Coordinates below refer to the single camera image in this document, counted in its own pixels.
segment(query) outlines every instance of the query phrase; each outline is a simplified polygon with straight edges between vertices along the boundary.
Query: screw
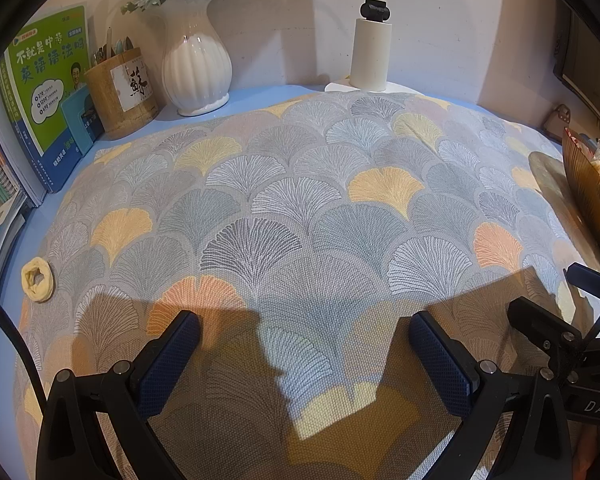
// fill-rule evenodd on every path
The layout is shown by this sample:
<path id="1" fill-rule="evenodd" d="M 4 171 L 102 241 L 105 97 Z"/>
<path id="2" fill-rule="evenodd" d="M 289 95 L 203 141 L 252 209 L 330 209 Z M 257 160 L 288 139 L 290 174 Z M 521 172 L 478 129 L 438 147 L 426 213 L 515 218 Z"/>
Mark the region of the screw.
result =
<path id="1" fill-rule="evenodd" d="M 118 375 L 128 372 L 129 368 L 131 368 L 131 363 L 129 361 L 118 361 L 113 365 L 113 371 Z"/>
<path id="2" fill-rule="evenodd" d="M 551 381 L 554 378 L 554 373 L 549 368 L 540 368 L 540 375 L 546 381 Z"/>
<path id="3" fill-rule="evenodd" d="M 486 374 L 494 374 L 498 370 L 498 366 L 493 361 L 484 360 L 480 361 L 480 370 Z"/>
<path id="4" fill-rule="evenodd" d="M 59 383 L 64 383 L 70 376 L 71 376 L 71 372 L 69 370 L 67 370 L 67 369 L 60 370 L 56 374 L 56 381 L 58 381 Z"/>

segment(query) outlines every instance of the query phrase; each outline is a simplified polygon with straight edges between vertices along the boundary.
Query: vase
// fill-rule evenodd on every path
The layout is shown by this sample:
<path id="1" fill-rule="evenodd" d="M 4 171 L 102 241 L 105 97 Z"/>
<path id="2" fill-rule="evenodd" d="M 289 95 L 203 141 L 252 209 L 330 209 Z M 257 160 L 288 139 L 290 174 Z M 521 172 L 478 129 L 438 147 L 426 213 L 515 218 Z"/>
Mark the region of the vase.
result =
<path id="1" fill-rule="evenodd" d="M 166 0 L 162 84 L 178 113 L 193 117 L 217 110 L 229 100 L 232 66 L 206 8 L 211 0 Z"/>

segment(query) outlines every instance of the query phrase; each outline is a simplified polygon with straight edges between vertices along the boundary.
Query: blue table surface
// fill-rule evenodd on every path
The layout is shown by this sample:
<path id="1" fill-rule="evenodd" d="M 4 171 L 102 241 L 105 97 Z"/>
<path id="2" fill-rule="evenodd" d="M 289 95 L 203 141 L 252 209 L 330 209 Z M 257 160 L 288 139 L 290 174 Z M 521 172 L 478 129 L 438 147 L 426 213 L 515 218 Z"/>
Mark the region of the blue table surface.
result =
<path id="1" fill-rule="evenodd" d="M 238 114 L 250 110 L 265 108 L 273 104 L 298 97 L 309 92 L 320 91 L 324 87 L 315 86 L 267 86 L 232 91 L 228 103 L 215 112 L 199 117 L 183 118 L 176 113 L 173 105 L 165 107 L 160 114 L 147 126 L 120 140 L 98 140 L 92 149 L 76 165 L 69 180 L 55 194 L 48 194 L 44 203 L 33 210 L 20 232 L 13 251 L 7 260 L 0 282 L 0 304 L 12 321 L 17 325 L 22 309 L 23 292 L 20 285 L 20 269 L 30 259 L 36 256 L 42 238 L 49 229 L 62 198 L 71 187 L 75 177 L 93 162 L 95 153 L 102 148 L 110 148 L 118 144 L 138 139 L 147 134 L 166 130 L 180 124 L 190 124 L 208 121 L 216 117 Z M 487 110 L 476 105 L 449 100 L 468 108 L 490 114 Z M 13 380 L 16 353 L 6 336 L 0 331 L 0 463 L 11 480 L 27 480 L 24 462 L 18 442 L 15 413 L 13 409 Z"/>

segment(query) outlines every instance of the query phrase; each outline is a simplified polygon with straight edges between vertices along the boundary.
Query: bamboo pen holder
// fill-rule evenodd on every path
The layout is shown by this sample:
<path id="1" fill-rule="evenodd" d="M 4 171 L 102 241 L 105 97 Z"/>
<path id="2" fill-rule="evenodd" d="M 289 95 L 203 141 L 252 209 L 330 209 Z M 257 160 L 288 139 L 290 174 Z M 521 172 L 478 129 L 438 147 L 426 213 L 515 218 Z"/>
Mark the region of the bamboo pen holder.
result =
<path id="1" fill-rule="evenodd" d="M 158 105 L 139 48 L 104 60 L 84 73 L 106 139 L 121 139 L 148 124 Z"/>

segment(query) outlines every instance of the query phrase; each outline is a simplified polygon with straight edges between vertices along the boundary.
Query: gold basket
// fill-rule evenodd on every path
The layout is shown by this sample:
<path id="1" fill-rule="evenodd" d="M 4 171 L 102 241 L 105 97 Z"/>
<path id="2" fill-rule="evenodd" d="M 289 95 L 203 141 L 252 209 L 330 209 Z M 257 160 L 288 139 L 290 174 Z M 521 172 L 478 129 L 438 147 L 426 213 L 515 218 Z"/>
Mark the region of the gold basket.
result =
<path id="1" fill-rule="evenodd" d="M 570 139 L 566 128 L 562 134 L 562 158 L 573 198 L 600 247 L 600 176 Z"/>

